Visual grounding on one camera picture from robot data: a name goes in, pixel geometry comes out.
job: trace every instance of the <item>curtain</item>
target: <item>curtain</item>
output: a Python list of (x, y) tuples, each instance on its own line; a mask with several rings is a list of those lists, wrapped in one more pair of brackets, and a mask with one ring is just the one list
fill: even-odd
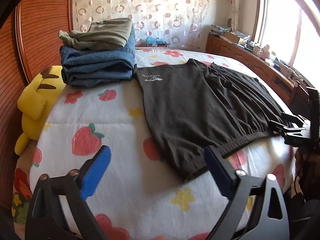
[(199, 46), (201, 23), (209, 0), (73, 0), (74, 29), (86, 32), (91, 22), (132, 19), (136, 45), (147, 36), (165, 40), (169, 48)]
[(242, 0), (231, 0), (231, 3), (231, 28), (233, 31), (239, 31)]

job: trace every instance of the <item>wooden cabinet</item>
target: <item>wooden cabinet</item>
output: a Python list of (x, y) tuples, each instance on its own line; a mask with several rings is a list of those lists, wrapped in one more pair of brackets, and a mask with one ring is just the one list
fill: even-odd
[(267, 65), (254, 54), (212, 35), (208, 35), (205, 52), (234, 58), (241, 62), (256, 73), (288, 104), (293, 84), (282, 73)]

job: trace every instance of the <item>yellow plush toy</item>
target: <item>yellow plush toy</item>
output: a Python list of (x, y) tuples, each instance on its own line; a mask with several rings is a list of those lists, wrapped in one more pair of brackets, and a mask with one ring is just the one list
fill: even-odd
[(22, 112), (23, 133), (14, 151), (21, 155), (30, 139), (38, 140), (47, 117), (65, 87), (61, 77), (62, 66), (50, 66), (35, 76), (18, 99)]

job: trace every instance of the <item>shorts logo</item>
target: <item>shorts logo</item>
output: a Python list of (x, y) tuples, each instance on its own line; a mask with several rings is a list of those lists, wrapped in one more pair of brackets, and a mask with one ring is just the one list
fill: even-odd
[(145, 81), (162, 81), (163, 79), (160, 78), (160, 75), (144, 75), (142, 74), (146, 79)]

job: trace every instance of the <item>bed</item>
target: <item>bed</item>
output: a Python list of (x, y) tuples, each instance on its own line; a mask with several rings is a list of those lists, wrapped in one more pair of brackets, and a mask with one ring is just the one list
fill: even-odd
[[(263, 80), (234, 59), (166, 48), (137, 48), (135, 61), (138, 67), (153, 67), (183, 64), (189, 58), (257, 77), (284, 112), (290, 113)], [(161, 159), (144, 118), (142, 92), (132, 79), (81, 90), (66, 86), (34, 154), (28, 150), (17, 163), (12, 215), (15, 231), (22, 239), (28, 203), (39, 176), (63, 176), (80, 168), (93, 156), (80, 148), (95, 151), (101, 145), (111, 148), (111, 163), (87, 203), (111, 240), (206, 238), (228, 200), (221, 196), (209, 172), (183, 183)], [(282, 137), (276, 136), (252, 142), (228, 160), (234, 168), (252, 176), (274, 173), (284, 192), (293, 181), (294, 152)], [(70, 229), (79, 234), (66, 199), (60, 200)], [(253, 201), (254, 197), (249, 197), (238, 229), (246, 224)]]

